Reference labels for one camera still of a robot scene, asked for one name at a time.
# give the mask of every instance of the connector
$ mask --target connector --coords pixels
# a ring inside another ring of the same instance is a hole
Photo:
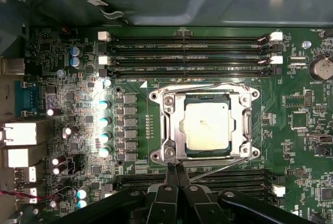
[[[107,31],[100,31],[98,32],[98,40],[109,42],[111,41],[111,35]]]
[[[52,120],[6,123],[1,140],[5,146],[37,145],[53,138]]]
[[[109,56],[98,56],[98,64],[101,65],[110,65],[110,57]]]
[[[277,197],[285,197],[286,187],[285,186],[281,186],[281,185],[275,185],[275,184],[273,184],[273,193]]]
[[[283,56],[271,56],[270,64],[283,64]]]
[[[34,146],[19,146],[17,149],[5,149],[7,167],[32,167],[40,160],[46,158],[46,143]]]
[[[282,41],[283,32],[273,32],[270,34],[270,41]]]

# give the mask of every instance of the capacitor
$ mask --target capacitor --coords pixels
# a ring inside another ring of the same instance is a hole
[[[65,129],[65,134],[70,135],[79,132],[79,128],[76,125],[69,126]]]
[[[317,81],[333,77],[333,61],[329,56],[318,55],[309,65],[310,76]]]
[[[101,144],[105,144],[110,140],[111,137],[112,137],[112,135],[110,133],[104,132],[100,135],[99,141]]]
[[[57,167],[55,167],[52,172],[55,175],[59,175],[61,172],[63,172],[67,168],[66,163],[60,163]]]
[[[62,197],[62,195],[59,195],[59,196],[57,197],[57,199],[50,201],[49,206],[50,206],[51,208],[56,208],[56,207],[58,206],[58,204],[59,204],[60,202],[62,202],[62,201],[63,201],[63,197]]]
[[[99,119],[99,126],[104,128],[106,126],[108,126],[109,124],[111,124],[111,119],[109,117],[102,117]]]
[[[87,186],[82,186],[76,193],[76,197],[79,199],[85,199],[89,193],[89,188]]]
[[[111,148],[109,146],[104,146],[99,150],[99,157],[106,158],[111,152]]]
[[[76,57],[71,58],[69,63],[76,69],[80,69],[83,66],[82,60]]]
[[[60,155],[60,156],[58,156],[58,157],[52,159],[52,164],[53,164],[54,166],[57,166],[57,165],[59,165],[60,163],[63,163],[64,161],[66,161],[66,157],[65,157],[65,155]]]
[[[90,200],[87,197],[85,199],[79,200],[79,202],[78,202],[78,208],[86,207],[86,206],[89,205],[89,203],[90,203]]]
[[[81,49],[77,46],[72,46],[69,49],[69,53],[71,54],[72,57],[75,57],[75,58],[81,58],[83,55],[83,51],[81,51]]]
[[[105,87],[110,87],[112,85],[112,81],[110,78],[106,78],[104,81],[103,81],[103,84]]]
[[[48,109],[46,114],[48,116],[60,116],[62,114],[62,111],[59,108],[53,108],[53,109]]]
[[[106,109],[110,108],[111,103],[110,103],[110,101],[103,100],[103,101],[99,102],[98,106],[101,110],[106,110]]]

